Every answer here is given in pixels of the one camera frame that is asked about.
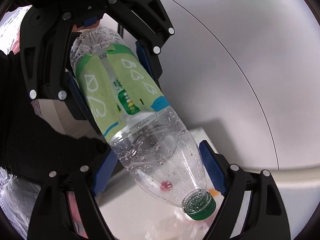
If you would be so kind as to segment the clear orange-printed plastic bag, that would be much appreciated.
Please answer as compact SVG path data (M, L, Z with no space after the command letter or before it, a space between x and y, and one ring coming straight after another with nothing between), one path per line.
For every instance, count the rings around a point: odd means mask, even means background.
M215 215L205 220L193 220L183 211L176 209L173 216L153 225L145 239L203 239L213 223Z

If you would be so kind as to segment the green label plastic bottle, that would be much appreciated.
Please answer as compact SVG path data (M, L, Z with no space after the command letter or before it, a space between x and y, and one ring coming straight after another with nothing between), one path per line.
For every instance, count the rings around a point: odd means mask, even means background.
M191 219L208 218L216 203L199 147L121 36L107 27L82 32L70 62L100 132L134 181ZM160 190L164 180L171 191Z

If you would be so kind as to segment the orange peel scrap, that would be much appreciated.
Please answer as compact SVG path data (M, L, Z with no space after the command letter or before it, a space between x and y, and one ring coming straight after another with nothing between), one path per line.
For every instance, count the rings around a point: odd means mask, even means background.
M217 191L216 189L213 189L213 188L209 189L208 191L210 192L212 197L216 197L220 194L219 191Z

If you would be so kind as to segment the grey patterned blanket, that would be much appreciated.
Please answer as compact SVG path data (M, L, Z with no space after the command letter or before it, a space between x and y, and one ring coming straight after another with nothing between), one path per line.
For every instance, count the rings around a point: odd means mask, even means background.
M1 168L1 209L23 239L27 239L31 214L40 191L39 185Z

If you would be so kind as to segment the red spotted candy wrapper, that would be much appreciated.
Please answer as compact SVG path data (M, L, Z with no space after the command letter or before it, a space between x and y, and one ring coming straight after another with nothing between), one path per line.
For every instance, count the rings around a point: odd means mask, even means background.
M173 187L172 183L166 180L162 181L160 184L160 190L162 192L169 192L172 190L172 187Z

